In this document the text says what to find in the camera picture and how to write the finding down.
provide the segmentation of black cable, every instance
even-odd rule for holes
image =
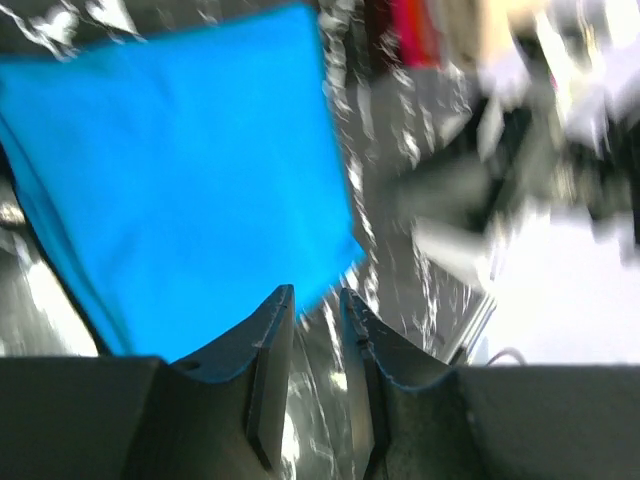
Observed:
[[[511,347],[507,347],[501,351],[499,351],[498,353],[496,353],[491,360],[489,360],[487,362],[487,367],[489,365],[494,364],[495,362],[497,362],[498,360],[500,360],[503,357],[511,357],[513,358],[516,362],[518,362],[520,365],[526,365],[527,361],[524,358],[524,355],[522,355],[522,353],[520,353],[520,351],[516,350],[515,348],[511,348]]]

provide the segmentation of shiny metallic surface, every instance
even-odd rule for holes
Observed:
[[[0,175],[0,226],[24,225],[22,209],[9,181]]]
[[[457,332],[456,337],[449,342],[440,353],[440,360],[444,363],[451,363],[459,348],[464,348],[467,352],[474,352],[482,332],[491,319],[491,313],[496,308],[496,299],[491,295],[486,295],[476,307],[466,328]]]
[[[0,354],[97,355],[96,345],[26,233],[0,229]]]

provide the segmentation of red object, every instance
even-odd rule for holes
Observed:
[[[440,35],[425,0],[395,0],[391,5],[402,61],[410,67],[439,67]]]

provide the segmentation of white surface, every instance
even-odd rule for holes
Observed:
[[[509,248],[473,363],[505,347],[528,364],[640,363],[640,266],[621,259],[630,229],[621,219],[596,240],[586,214],[532,215]]]
[[[631,44],[640,34],[640,9],[637,0],[615,0],[606,3],[607,23],[615,47]]]

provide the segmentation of blue cloth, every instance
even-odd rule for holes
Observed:
[[[0,60],[0,141],[46,253],[116,354],[174,361],[362,250],[314,13]]]

